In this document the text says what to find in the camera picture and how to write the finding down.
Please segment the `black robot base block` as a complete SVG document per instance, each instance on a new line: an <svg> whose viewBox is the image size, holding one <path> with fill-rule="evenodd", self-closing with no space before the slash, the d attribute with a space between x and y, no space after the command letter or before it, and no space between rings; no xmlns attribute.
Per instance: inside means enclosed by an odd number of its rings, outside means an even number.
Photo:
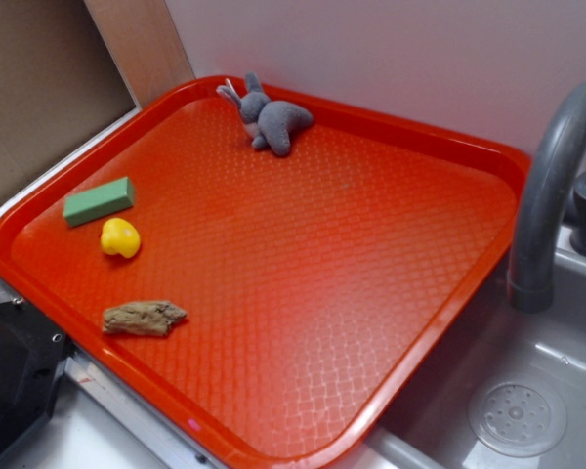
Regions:
<svg viewBox="0 0 586 469"><path fill-rule="evenodd" d="M69 346L34 305L0 303L0 462L51 420Z"/></svg>

